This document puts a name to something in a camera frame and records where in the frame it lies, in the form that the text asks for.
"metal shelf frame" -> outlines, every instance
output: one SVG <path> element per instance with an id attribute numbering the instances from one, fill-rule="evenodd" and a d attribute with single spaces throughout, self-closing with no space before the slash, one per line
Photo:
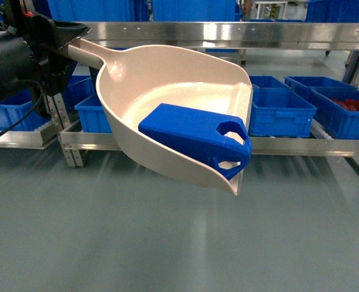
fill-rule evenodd
<path id="1" fill-rule="evenodd" d="M 352 50 L 355 57 L 343 80 L 357 85 L 359 79 L 359 23 L 85 24 L 92 28 L 85 38 L 106 47 L 166 44 L 191 49 Z M 83 133 L 79 121 L 67 117 L 64 108 L 51 109 L 52 102 L 63 104 L 62 101 L 60 95 L 48 99 L 54 125 L 62 124 L 56 132 L 70 166 L 83 166 L 86 150 L 120 150 L 111 134 Z M 11 132 L 0 147 L 45 147 L 26 141 L 30 138 L 21 132 Z M 359 157 L 359 141 L 253 137 L 252 142 L 254 154 Z"/>

